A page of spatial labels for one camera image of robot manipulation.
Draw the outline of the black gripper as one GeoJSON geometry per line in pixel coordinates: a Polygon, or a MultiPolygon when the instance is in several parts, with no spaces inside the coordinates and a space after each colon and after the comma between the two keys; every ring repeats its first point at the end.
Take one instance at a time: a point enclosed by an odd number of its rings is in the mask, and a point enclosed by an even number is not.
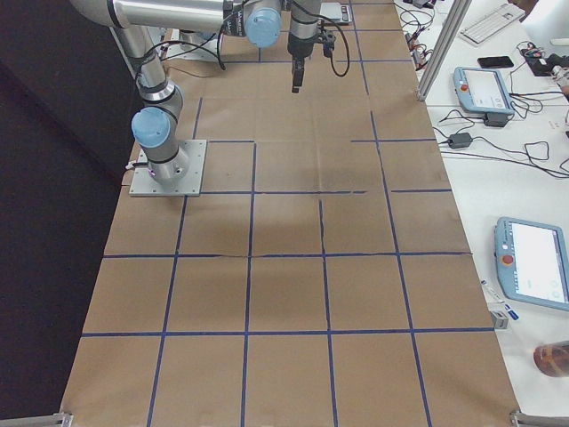
{"type": "Polygon", "coordinates": [[[292,25],[288,35],[287,50],[293,57],[292,93],[299,93],[303,85],[305,58],[313,52],[315,44],[323,46],[323,55],[332,58],[336,36],[318,25],[292,25]]]}

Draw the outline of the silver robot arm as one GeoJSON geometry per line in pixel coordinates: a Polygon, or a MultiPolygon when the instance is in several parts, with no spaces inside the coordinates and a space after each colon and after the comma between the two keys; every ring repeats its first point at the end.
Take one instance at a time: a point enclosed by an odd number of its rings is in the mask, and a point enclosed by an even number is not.
{"type": "Polygon", "coordinates": [[[318,1],[75,1],[85,18],[111,28],[138,86],[144,109],[134,115],[132,132],[155,183],[179,180],[191,160],[175,137],[183,106],[180,88],[168,78],[149,28],[239,36],[259,47],[273,45],[282,26],[281,13],[291,14],[287,50],[292,56],[294,93],[303,83],[305,60],[315,44],[333,56],[335,36],[322,25],[318,1]]]}

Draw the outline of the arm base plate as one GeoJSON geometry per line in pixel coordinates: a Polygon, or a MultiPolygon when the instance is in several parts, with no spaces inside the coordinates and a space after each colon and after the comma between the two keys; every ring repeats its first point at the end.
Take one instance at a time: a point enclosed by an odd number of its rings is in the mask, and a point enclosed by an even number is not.
{"type": "Polygon", "coordinates": [[[198,197],[201,193],[207,140],[179,141],[177,156],[152,163],[143,149],[133,168],[129,194],[133,197],[198,197]]]}

